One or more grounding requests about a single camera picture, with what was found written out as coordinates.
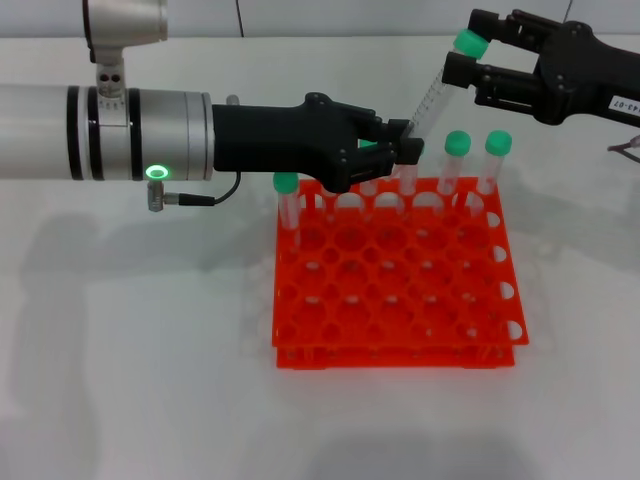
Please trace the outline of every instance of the test tube cap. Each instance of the test tube cap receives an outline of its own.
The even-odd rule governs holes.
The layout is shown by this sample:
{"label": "test tube cap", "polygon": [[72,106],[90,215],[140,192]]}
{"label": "test tube cap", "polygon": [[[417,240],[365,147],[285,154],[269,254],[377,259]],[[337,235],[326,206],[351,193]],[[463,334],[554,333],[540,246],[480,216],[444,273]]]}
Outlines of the test tube cap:
{"label": "test tube cap", "polygon": [[471,137],[467,132],[454,130],[447,135],[444,151],[454,157],[464,157],[471,150]]}
{"label": "test tube cap", "polygon": [[273,174],[273,188],[283,195],[298,190],[298,174],[278,172]]}
{"label": "test tube cap", "polygon": [[469,29],[460,30],[453,46],[467,57],[480,60],[489,48],[489,42]]}
{"label": "test tube cap", "polygon": [[504,130],[494,130],[487,137],[487,143],[485,143],[484,148],[496,157],[504,157],[511,151],[512,144],[513,139],[508,132]]}

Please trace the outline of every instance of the label sticker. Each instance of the label sticker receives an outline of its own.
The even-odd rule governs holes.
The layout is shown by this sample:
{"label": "label sticker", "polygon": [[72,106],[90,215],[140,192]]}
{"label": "label sticker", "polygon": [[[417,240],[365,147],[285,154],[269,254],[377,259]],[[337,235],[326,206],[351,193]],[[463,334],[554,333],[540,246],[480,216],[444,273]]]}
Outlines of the label sticker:
{"label": "label sticker", "polygon": [[640,117],[640,102],[614,95],[611,99],[611,103],[609,104],[609,110],[615,110],[616,112],[628,113],[629,115]]}

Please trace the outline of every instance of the white wall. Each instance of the white wall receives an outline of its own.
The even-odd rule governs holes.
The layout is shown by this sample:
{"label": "white wall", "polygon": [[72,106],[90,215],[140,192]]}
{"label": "white wall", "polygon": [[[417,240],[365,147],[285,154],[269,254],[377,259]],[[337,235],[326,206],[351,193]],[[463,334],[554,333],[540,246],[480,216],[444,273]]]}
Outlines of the white wall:
{"label": "white wall", "polygon": [[[451,33],[472,8],[561,20],[569,0],[238,0],[246,36]],[[168,0],[170,36],[239,36],[236,0]],[[597,32],[640,33],[640,0],[574,0]],[[0,0],[0,37],[82,36],[81,0]]]}

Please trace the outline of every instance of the test tube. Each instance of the test tube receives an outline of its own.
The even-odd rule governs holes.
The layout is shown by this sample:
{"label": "test tube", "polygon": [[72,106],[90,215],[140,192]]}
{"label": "test tube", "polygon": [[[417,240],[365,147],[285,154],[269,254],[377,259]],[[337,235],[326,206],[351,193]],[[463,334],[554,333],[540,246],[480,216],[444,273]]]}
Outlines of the test tube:
{"label": "test tube", "polygon": [[298,174],[274,173],[273,187],[278,192],[278,212],[282,228],[296,232],[300,228]]}
{"label": "test tube", "polygon": [[462,130],[453,131],[447,135],[444,150],[447,156],[438,179],[437,190],[440,195],[449,196],[456,190],[464,156],[471,150],[471,137]]}
{"label": "test tube", "polygon": [[[496,188],[498,175],[502,168],[504,157],[511,151],[513,139],[509,133],[503,130],[495,130],[487,137],[485,150],[487,151],[482,167],[482,174],[478,178],[476,191],[481,195],[490,195]],[[478,215],[482,211],[482,199],[476,196],[471,204],[471,214]]]}
{"label": "test tube", "polygon": [[[465,29],[458,33],[451,51],[480,60],[488,47],[489,42],[484,38],[471,30]],[[440,114],[455,93],[455,89],[451,85],[442,82],[443,74],[444,68],[438,72],[427,93],[422,98],[405,131],[405,135],[411,138],[422,138],[426,141]],[[398,170],[398,176],[400,177],[400,192],[404,195],[413,195],[418,178],[417,165],[401,165]]]}
{"label": "test tube", "polygon": [[[360,140],[360,147],[370,147],[375,145],[375,142],[370,142],[368,140]],[[362,193],[365,197],[373,197],[376,193],[378,193],[378,179],[373,180],[365,180],[360,183],[360,193]]]}

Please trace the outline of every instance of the green led light ring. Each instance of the green led light ring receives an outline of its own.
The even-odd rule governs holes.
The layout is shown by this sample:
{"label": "green led light ring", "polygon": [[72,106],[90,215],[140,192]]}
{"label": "green led light ring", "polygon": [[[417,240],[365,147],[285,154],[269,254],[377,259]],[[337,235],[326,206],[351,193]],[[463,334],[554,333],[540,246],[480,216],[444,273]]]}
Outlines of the green led light ring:
{"label": "green led light ring", "polygon": [[162,180],[169,176],[169,169],[163,165],[151,165],[144,173],[152,180]]}

